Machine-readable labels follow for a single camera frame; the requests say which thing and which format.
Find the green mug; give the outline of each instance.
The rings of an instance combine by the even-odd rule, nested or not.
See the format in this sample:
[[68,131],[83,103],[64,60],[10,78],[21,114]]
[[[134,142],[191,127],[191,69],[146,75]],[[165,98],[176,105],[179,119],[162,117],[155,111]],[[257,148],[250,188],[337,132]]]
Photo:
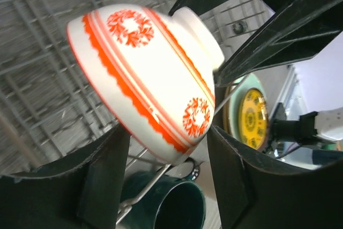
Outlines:
[[[121,202],[136,197],[155,175],[137,172],[129,177]],[[122,223],[129,229],[202,229],[205,216],[205,198],[194,182],[163,175]]]

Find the yellow patterned plate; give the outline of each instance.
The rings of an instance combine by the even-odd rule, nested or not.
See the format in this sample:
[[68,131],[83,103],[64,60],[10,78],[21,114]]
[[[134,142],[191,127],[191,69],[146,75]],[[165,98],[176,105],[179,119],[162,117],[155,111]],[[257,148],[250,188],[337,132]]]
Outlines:
[[263,94],[257,88],[247,91],[241,101],[238,127],[244,144],[259,150],[267,134],[268,113]]

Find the wreath design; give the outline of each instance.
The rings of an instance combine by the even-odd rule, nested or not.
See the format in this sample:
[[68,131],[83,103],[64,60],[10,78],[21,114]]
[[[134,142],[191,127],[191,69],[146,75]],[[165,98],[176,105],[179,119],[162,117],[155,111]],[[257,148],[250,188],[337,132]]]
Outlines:
[[204,134],[211,118],[207,100],[192,98],[184,112],[182,124],[188,135],[196,138]]
[[[136,22],[136,30],[129,31],[124,26],[124,21],[127,19],[133,19]],[[147,45],[154,37],[151,21],[141,13],[133,10],[120,10],[111,14],[107,19],[107,26],[119,43],[123,43],[123,40],[126,39],[125,45],[134,48]]]

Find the metal wire rack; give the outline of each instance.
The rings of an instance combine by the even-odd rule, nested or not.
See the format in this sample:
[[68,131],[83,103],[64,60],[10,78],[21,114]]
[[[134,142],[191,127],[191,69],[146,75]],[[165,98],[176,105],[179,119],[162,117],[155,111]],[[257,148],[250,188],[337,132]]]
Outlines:
[[[0,173],[27,171],[59,159],[117,123],[71,54],[68,21],[114,3],[167,13],[175,1],[0,0]],[[229,58],[269,16],[261,0],[230,0],[201,18]],[[233,26],[239,22],[246,28],[236,34]],[[137,160],[150,162],[164,167],[162,175],[169,165],[145,159],[146,152],[130,146],[126,168]],[[122,203],[118,222],[141,196]]]

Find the black cable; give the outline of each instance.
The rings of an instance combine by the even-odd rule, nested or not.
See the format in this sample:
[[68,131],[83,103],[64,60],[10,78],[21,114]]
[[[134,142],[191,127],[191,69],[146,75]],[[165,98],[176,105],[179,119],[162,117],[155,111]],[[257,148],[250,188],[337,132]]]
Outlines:
[[287,152],[281,154],[280,156],[276,157],[275,159],[284,158],[285,156],[287,156],[287,155],[293,153],[294,151],[300,149],[301,147],[303,147],[303,145],[298,145],[298,146],[292,148],[291,150],[289,150],[289,151],[287,151]]

